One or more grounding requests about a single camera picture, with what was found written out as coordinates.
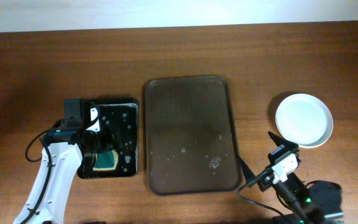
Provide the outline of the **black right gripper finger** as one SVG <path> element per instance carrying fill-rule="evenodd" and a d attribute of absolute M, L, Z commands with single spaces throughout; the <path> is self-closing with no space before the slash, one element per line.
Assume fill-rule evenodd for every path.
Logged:
<path fill-rule="evenodd" d="M 253 186 L 255 184 L 255 179 L 256 179 L 255 174 L 251 171 L 249 166 L 244 162 L 244 160 L 239 155 L 237 155 L 237 160 L 239 161 L 245 179 L 245 184 L 242 186 L 242 188 Z"/>
<path fill-rule="evenodd" d="M 284 138 L 281 138 L 280 136 L 274 134 L 273 132 L 269 131 L 268 132 L 269 137 L 271 138 L 271 140 L 276 144 L 276 148 L 273 150 L 273 152 L 278 152 L 281 149 L 285 149 L 287 151 L 292 151 L 293 150 L 293 143 L 290 141 L 287 141 Z"/>

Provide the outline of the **green yellow sponge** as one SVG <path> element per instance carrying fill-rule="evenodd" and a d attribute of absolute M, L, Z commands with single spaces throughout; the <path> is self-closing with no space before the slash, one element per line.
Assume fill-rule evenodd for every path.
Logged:
<path fill-rule="evenodd" d="M 96 172 L 115 170 L 118 164 L 118 153 L 115 150 L 95 155 L 93 170 Z"/>

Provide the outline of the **white plate front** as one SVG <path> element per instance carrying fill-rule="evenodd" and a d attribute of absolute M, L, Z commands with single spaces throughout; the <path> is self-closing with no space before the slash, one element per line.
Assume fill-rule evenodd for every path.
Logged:
<path fill-rule="evenodd" d="M 302 148 L 322 146 L 334 129 L 329 108 L 317 97 L 296 93 L 286 97 L 275 112 L 279 133 Z"/>

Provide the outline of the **brown serving tray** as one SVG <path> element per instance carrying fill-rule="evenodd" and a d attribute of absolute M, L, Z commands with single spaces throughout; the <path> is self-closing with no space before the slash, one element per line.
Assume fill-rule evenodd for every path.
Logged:
<path fill-rule="evenodd" d="M 229 85 L 217 75 L 144 86 L 147 182 L 156 195 L 228 192 L 242 181 Z"/>

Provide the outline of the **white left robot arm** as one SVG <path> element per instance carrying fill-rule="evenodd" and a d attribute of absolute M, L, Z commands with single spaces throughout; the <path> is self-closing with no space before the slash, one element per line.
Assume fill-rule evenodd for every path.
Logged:
<path fill-rule="evenodd" d="M 100 123 L 67 127 L 58 121 L 36 138 L 42 145 L 40 169 L 15 223 L 63 223 L 75 176 L 112 178 L 123 169 L 120 133 Z"/>

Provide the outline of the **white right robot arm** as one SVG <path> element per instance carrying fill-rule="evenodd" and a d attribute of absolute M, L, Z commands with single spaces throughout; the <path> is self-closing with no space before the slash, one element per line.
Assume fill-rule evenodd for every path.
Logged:
<path fill-rule="evenodd" d="M 341 223 L 342 188 L 339 184 L 314 180 L 307 184 L 295 174 L 301 164 L 299 145 L 269 131 L 277 148 L 268 154 L 270 164 L 255 175 L 241 157 L 240 163 L 246 183 L 237 190 L 239 198 L 247 203 L 273 211 L 274 223 Z M 241 191 L 257 185 L 261 192 L 273 188 L 278 201 L 291 214 L 284 214 L 271 206 L 245 198 Z"/>

